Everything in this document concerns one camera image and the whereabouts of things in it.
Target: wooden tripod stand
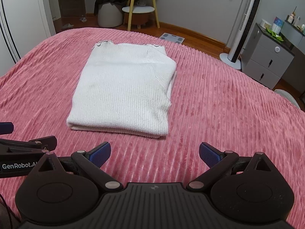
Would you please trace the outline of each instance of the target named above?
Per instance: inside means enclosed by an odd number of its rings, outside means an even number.
[[[128,31],[130,31],[131,27],[132,27],[132,11],[133,11],[134,2],[135,2],[135,0],[128,0],[128,2],[127,2],[127,6],[130,5],[130,8],[129,8],[129,17],[128,17],[128,29],[127,29]],[[153,2],[152,3],[153,7],[155,9],[157,27],[160,28],[159,19],[158,19],[158,13],[157,13],[156,0],[152,0],[152,2]]]

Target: crosshair logo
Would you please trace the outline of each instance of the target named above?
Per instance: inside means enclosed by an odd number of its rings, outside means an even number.
[[[159,187],[157,185],[154,185],[154,186],[151,186],[150,188],[153,190],[157,190]]]

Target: blue gripper pad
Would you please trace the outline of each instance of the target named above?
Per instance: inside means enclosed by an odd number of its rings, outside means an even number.
[[[215,149],[218,152],[213,151],[214,147],[211,147],[209,144],[202,142],[199,147],[199,156],[206,163],[209,168],[212,168],[215,164],[217,164],[221,159],[220,151]]]
[[[111,154],[111,146],[108,142],[103,142],[91,151],[86,153],[86,158],[94,163],[97,167],[101,167]]]
[[[12,122],[0,122],[0,135],[11,134],[14,131]]]

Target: white wardrobe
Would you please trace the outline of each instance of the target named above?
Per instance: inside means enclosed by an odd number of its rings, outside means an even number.
[[[0,0],[0,76],[52,35],[48,0]]]

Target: bed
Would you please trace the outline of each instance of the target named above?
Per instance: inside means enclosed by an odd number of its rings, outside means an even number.
[[[94,43],[159,44],[177,63],[169,135],[74,131],[66,118],[80,73]],[[141,33],[84,28],[59,33],[26,54],[0,78],[0,121],[15,130],[2,138],[28,141],[55,135],[56,154],[89,150],[103,141],[112,153],[102,169],[127,182],[188,183],[208,169],[198,154],[206,141],[240,156],[265,152],[295,194],[288,222],[305,227],[305,113],[221,61],[193,48]],[[24,177],[0,179],[0,191],[18,214],[15,193]]]

